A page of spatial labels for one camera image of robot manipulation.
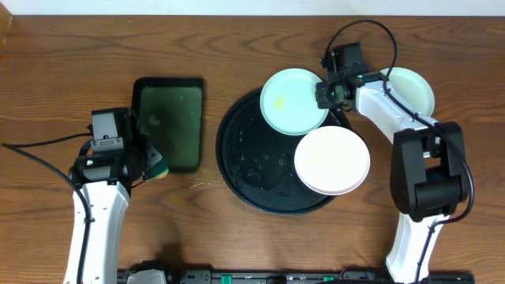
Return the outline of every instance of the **white plate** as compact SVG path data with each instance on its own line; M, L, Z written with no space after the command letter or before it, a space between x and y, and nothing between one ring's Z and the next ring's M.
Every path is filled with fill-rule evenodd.
M389 68L380 72L386 74ZM408 103L429 117L435 110L435 96L428 82L419 74L402 67L394 67L389 81L396 92Z
M325 126L301 139L294 153L294 166L301 181L313 191L340 195L365 180L370 153L356 133L339 126Z
M301 135L318 128L328 110L317 108L316 83L321 79L305 69L276 73L263 86L261 114L280 133Z

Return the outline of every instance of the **white wall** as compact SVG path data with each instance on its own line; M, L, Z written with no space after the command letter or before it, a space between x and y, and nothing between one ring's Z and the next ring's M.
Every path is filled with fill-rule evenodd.
M13 15L505 16L505 0L0 0Z

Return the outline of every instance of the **white arm segment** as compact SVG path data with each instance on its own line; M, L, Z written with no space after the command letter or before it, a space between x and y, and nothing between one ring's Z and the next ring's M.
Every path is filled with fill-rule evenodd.
M83 283L117 283L119 239L129 195L120 182L116 185L108 185L106 181L87 183L80 191L91 207L94 219L90 225ZM84 235L84 209L76 193L73 194L73 204L75 219L65 284L76 283Z
M428 237L428 228L436 221L447 219L449 219L449 215L435 215L426 217L421 222L414 222L408 215L400 213L395 243L386 258L387 269L395 282L412 283L415 281L417 263L421 258ZM421 265L419 281L428 277L429 257L432 255L440 229L442 229L442 225L435 227L435 233L432 235L432 240L428 245L425 259Z
M415 107L398 95L391 82L387 82L391 94L412 112L419 113ZM405 129L426 129L419 121L413 120L405 111L384 94L383 81L365 84L356 91L357 112L370 119L393 143L394 134ZM434 124L437 121L419 113L419 118ZM448 219L449 216L436 215L424 218L421 222L414 222L408 215L400 213L400 220L396 230L395 244L386 258L386 265L395 282L411 283L415 280L417 263L421 258L422 249L428 237L428 227L437 220ZM436 227L432 235L428 251L421 266L420 280L428 276L428 262L435 246L436 237L442 225Z

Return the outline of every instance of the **black container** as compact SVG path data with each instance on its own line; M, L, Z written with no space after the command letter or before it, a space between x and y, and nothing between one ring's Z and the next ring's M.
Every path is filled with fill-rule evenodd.
M247 204L277 215L300 215L323 207L335 196L312 191L294 168L294 152L303 135L274 130L260 109L261 88L238 100L218 130L216 158L223 179ZM350 129L344 113L332 110L321 126Z

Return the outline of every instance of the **round black tray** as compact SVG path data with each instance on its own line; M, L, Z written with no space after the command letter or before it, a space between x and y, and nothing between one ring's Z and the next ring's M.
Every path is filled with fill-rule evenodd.
M260 109L261 88L238 100L219 126L215 153L225 182L247 204L277 215L309 213L332 201L300 181L294 151L301 136L275 131ZM321 126L350 129L344 113L331 111Z

